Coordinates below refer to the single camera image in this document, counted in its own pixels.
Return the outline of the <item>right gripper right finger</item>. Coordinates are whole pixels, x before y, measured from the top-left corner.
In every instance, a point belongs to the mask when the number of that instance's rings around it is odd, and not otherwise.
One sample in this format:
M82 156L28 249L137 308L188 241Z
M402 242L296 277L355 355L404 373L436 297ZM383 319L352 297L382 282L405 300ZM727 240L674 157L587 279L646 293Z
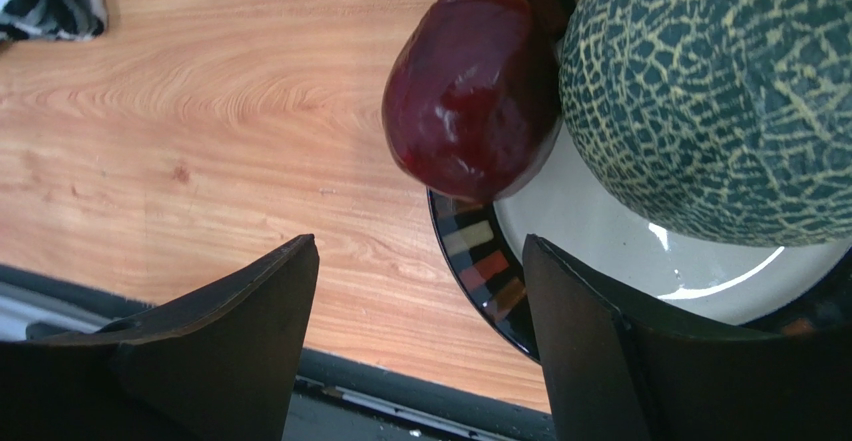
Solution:
M772 330L675 307L530 235L523 269L560 440L847 440L851 309Z

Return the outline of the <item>green cantaloupe melon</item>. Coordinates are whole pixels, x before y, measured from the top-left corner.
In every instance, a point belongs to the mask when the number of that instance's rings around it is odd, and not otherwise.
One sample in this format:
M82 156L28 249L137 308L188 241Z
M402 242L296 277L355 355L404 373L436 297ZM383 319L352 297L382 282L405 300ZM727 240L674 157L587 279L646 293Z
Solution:
M560 94L629 210L746 246L851 234L851 0L580 0Z

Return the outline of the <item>dark red apple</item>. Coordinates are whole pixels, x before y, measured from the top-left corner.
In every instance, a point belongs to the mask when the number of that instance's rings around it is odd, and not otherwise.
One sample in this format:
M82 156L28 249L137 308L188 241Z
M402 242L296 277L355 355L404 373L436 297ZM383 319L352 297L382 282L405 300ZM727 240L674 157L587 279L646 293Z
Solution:
M381 117L393 160L454 199L515 194L555 145L558 71L527 0L436 0L386 82Z

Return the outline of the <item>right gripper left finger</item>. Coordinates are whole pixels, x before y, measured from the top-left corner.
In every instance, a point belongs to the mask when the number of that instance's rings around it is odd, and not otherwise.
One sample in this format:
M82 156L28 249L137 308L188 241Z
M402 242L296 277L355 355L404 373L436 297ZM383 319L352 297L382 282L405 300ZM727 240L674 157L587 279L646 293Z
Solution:
M5 440L278 440L318 279L312 235L91 333L1 346Z

